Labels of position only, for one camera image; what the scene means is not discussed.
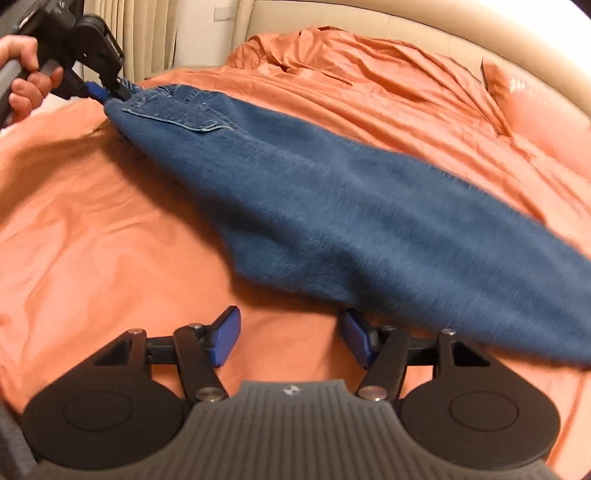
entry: orange bedsheet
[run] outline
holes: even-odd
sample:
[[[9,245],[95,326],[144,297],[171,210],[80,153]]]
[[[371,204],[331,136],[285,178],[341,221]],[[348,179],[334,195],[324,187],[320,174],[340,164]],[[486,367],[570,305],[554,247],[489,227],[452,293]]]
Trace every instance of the orange bedsheet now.
[[[262,35],[187,83],[403,151],[491,192],[591,256],[591,189],[509,130],[479,82],[444,57],[334,29]],[[335,334],[336,308],[232,276],[221,242],[187,193],[81,100],[0,141],[0,387],[17,410],[132,327],[170,335],[229,304],[243,331],[220,370],[230,392],[251,380],[345,378],[359,369]],[[563,428],[550,465],[591,468],[591,374],[499,356],[549,395]],[[411,368],[405,391],[428,379]],[[159,381],[180,393],[169,368]]]

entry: finger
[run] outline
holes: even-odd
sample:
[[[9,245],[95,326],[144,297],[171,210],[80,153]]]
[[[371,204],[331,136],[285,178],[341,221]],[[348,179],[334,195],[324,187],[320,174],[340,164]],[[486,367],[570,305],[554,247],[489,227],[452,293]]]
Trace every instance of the finger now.
[[[26,82],[23,79],[16,79],[12,83],[12,91],[17,95],[28,98],[33,108],[40,106],[43,101],[43,95],[39,89],[31,82]]]
[[[24,35],[6,35],[0,38],[0,65],[4,65],[9,59],[20,59],[22,66],[31,72],[39,70],[37,39]]]
[[[31,104],[31,101],[26,97],[17,95],[16,93],[11,93],[8,96],[8,103],[14,111],[14,115],[12,117],[11,122],[12,124],[15,124],[25,119],[31,114],[31,111],[33,110],[33,105]]]
[[[56,68],[51,74],[51,88],[58,88],[64,78],[64,69],[62,67]]]
[[[43,98],[49,95],[51,91],[51,79],[47,75],[43,75],[40,72],[31,73],[27,81],[37,87]]]

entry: logo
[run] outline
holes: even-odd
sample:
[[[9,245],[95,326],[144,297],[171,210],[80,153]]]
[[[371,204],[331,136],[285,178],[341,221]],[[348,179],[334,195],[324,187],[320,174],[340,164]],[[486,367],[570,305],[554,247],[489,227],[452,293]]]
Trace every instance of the logo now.
[[[288,397],[295,397],[298,393],[301,392],[301,388],[297,385],[286,385],[282,389],[283,393]]]

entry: blue denim jeans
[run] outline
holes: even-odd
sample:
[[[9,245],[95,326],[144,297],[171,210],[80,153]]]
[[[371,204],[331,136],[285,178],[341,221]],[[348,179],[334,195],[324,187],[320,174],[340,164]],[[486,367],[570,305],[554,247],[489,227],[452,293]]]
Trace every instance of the blue denim jeans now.
[[[109,100],[105,111],[189,188],[239,275],[431,330],[591,362],[591,263],[472,185],[190,86],[140,90],[127,102]]]

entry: gray handle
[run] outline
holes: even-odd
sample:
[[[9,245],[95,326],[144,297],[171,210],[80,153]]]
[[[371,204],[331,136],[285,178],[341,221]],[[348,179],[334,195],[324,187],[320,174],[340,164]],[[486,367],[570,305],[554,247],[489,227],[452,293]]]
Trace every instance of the gray handle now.
[[[385,402],[340,380],[244,382],[238,394],[196,404],[166,447],[137,463],[83,472],[41,462],[26,480],[559,480],[541,460],[478,471],[416,443]]]
[[[48,60],[41,68],[41,73],[51,75],[59,67],[55,60]],[[18,60],[9,60],[0,70],[0,125],[5,127],[10,122],[12,109],[8,103],[8,96],[11,93],[11,85],[17,78],[26,79],[29,72],[25,70]]]

